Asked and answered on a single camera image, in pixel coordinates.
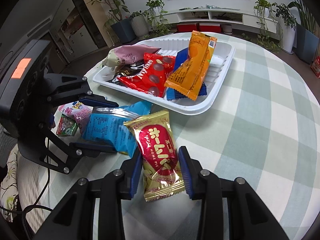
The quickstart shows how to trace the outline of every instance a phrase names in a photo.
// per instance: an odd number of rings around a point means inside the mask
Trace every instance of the white plastic tray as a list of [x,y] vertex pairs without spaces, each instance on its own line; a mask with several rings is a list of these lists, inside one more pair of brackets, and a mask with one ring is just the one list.
[[[148,46],[161,48],[161,50],[158,52],[161,55],[176,56],[180,50],[188,47],[189,40],[190,38],[164,37],[163,39],[155,38],[147,41],[140,41],[137,44],[146,44]],[[201,114],[207,111],[210,106],[212,106],[230,67],[230,63],[235,51],[236,50],[234,46],[225,42],[220,42],[218,40],[212,59],[210,61],[207,75],[204,80],[204,83],[207,86],[207,95],[198,97],[196,101],[192,101],[189,98],[167,101],[166,96],[164,96],[164,98],[160,98],[128,87],[107,82],[108,80],[112,79],[115,74],[115,72],[107,66],[103,67],[99,72],[95,74],[95,76],[93,77],[93,81],[103,86],[147,100],[181,114]]]

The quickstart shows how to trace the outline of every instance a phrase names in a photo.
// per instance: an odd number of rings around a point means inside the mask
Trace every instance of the orange snack package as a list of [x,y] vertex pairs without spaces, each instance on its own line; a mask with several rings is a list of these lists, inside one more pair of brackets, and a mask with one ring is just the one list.
[[169,112],[160,111],[123,123],[135,136],[143,157],[144,198],[151,201],[184,190]]
[[167,78],[164,86],[196,100],[216,43],[217,38],[193,31],[189,42],[189,59]]

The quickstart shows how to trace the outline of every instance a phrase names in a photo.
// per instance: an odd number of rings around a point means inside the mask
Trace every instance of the light blue snack bag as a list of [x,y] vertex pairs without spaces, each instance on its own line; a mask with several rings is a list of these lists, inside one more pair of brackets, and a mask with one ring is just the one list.
[[117,108],[94,108],[82,138],[106,142],[112,145],[116,151],[132,157],[137,147],[137,141],[128,128],[123,125],[123,122],[150,114],[150,110],[151,103],[147,101],[139,101],[131,106]]

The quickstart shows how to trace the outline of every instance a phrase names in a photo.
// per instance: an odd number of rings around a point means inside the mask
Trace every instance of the red box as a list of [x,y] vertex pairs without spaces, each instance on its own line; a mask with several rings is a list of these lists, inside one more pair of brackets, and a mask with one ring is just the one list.
[[320,56],[318,56],[316,60],[311,64],[311,69],[316,74],[316,76],[320,78]]
[[180,33],[198,31],[198,24],[197,23],[177,24],[177,29],[178,29],[178,32]]
[[221,26],[220,23],[200,23],[199,31],[221,33]]

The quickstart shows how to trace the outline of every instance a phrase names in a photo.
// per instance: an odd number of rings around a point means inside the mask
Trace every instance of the snack package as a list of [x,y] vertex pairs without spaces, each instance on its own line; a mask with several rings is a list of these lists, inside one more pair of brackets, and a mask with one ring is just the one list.
[[169,112],[160,111],[124,122],[143,156],[144,198],[169,197],[184,190]]
[[140,60],[130,65],[124,65],[120,67],[119,70],[116,71],[116,74],[113,77],[113,79],[109,80],[108,82],[123,86],[124,84],[119,81],[119,77],[134,76],[143,69],[143,66],[144,66],[144,60]]
[[74,136],[76,134],[77,129],[78,125],[76,121],[62,114],[57,127],[56,135]]
[[125,64],[132,64],[143,60],[145,52],[156,53],[159,48],[144,44],[123,45],[109,51],[108,56],[103,60],[102,65],[116,67]]
[[[181,66],[181,64],[184,63],[187,59],[188,59],[188,48],[180,50],[176,56],[176,62],[174,64],[173,72],[175,72]],[[206,95],[207,95],[207,87],[204,83],[202,83],[198,96],[206,96]],[[182,95],[180,92],[178,92],[177,90],[174,90],[173,88],[168,88],[166,92],[166,98],[167,100],[174,100],[179,98],[186,98],[186,96]]]
[[168,77],[164,85],[196,100],[216,43],[217,38],[193,31],[189,42],[189,59]]
[[174,56],[145,53],[145,65],[139,73],[118,79],[127,87],[162,97],[165,90],[164,83],[173,70],[175,58]]
[[311,69],[320,78],[320,56],[318,56],[315,61],[311,64]]
[[67,117],[74,119],[79,127],[80,133],[83,134],[89,122],[91,109],[79,101],[59,106],[58,109]]
[[123,122],[149,114],[150,110],[151,103],[147,101],[118,108],[94,107],[82,138],[96,142],[104,141],[112,145],[116,151],[132,157],[137,142]]

